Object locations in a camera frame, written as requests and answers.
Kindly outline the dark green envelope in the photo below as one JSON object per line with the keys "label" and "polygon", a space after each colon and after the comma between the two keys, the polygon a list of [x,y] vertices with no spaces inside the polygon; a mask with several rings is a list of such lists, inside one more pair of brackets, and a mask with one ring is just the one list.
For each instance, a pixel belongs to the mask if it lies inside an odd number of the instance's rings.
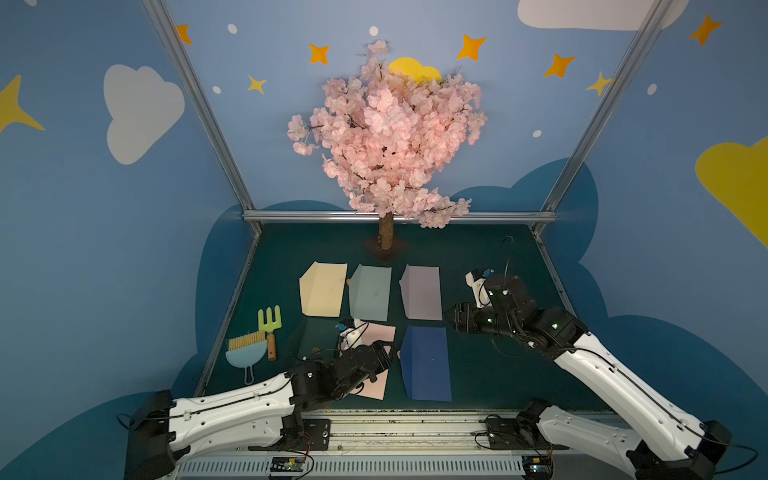
{"label": "dark green envelope", "polygon": [[337,319],[307,317],[290,336],[289,357],[295,360],[332,358],[339,339]]}

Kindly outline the dark blue envelope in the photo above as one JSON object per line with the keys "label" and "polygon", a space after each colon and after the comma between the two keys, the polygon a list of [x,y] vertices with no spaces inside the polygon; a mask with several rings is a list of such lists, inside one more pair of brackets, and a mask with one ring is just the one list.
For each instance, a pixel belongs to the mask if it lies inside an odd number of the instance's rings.
{"label": "dark blue envelope", "polygon": [[452,401],[445,328],[409,326],[400,348],[400,365],[411,400]]}

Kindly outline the cream yellow envelope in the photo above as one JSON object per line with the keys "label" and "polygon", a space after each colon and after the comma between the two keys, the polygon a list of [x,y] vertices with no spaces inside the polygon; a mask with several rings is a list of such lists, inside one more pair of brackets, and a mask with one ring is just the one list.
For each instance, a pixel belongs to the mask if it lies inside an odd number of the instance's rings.
{"label": "cream yellow envelope", "polygon": [[315,261],[299,278],[301,311],[307,317],[338,318],[347,265]]}

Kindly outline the lavender envelope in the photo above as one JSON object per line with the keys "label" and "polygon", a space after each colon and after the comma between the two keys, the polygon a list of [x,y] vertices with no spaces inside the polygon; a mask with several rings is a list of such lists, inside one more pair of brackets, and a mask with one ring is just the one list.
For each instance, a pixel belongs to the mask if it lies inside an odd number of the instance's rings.
{"label": "lavender envelope", "polygon": [[399,284],[405,316],[409,320],[443,319],[438,267],[407,265]]}

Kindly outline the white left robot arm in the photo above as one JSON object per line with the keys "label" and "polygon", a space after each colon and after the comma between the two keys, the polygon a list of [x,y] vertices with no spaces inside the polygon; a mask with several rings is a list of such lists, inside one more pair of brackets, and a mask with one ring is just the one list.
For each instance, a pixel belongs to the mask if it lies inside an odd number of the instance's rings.
{"label": "white left robot arm", "polygon": [[291,448],[304,436],[302,413],[376,381],[394,356],[392,343],[375,341],[216,395],[173,398],[168,390],[156,392],[127,422],[124,476],[159,479],[194,457],[235,447]]}

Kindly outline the pink envelope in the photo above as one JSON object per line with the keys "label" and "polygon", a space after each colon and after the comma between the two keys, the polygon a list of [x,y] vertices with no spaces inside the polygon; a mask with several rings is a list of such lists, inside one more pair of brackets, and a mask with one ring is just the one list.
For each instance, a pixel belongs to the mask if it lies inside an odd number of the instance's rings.
{"label": "pink envelope", "polygon": [[355,320],[354,326],[345,332],[341,350],[363,350],[364,366],[372,371],[362,387],[355,387],[354,393],[361,397],[383,400],[386,391],[388,370],[391,365],[390,350],[395,339],[396,328],[378,323]]}

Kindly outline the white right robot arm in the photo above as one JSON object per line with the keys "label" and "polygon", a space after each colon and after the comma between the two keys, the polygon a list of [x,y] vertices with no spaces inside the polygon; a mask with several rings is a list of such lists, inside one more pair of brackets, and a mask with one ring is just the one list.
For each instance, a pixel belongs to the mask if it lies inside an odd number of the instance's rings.
{"label": "white right robot arm", "polygon": [[538,307],[519,277],[475,270],[466,281],[474,301],[444,313],[454,330],[518,341],[581,381],[627,424],[611,427],[533,400],[515,418],[519,442],[531,449],[542,442],[567,447],[633,479],[721,474],[719,462],[736,447],[724,425],[675,406],[613,356],[576,316],[562,307]]}

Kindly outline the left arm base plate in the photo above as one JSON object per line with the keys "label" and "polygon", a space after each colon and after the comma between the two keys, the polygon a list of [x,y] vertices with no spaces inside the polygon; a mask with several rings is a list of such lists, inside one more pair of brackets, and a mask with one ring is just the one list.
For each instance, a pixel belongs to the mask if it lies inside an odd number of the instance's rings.
{"label": "left arm base plate", "polygon": [[280,438],[265,450],[268,451],[327,451],[332,422],[330,419],[301,419],[286,417],[280,430]]}

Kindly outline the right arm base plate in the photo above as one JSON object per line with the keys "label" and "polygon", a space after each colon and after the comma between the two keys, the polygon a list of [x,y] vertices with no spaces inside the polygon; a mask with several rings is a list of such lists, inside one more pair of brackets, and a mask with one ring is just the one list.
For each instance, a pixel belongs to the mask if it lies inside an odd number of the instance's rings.
{"label": "right arm base plate", "polygon": [[538,429],[528,422],[520,423],[516,418],[504,418],[491,414],[484,419],[492,450],[536,450],[544,451],[553,447],[566,450],[561,445],[548,442]]}

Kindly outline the light teal envelope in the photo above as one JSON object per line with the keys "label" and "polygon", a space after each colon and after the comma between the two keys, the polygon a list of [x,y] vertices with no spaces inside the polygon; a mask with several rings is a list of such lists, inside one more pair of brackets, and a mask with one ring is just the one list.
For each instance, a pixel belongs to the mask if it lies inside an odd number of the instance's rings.
{"label": "light teal envelope", "polygon": [[363,321],[388,319],[392,269],[359,265],[348,280],[350,315]]}

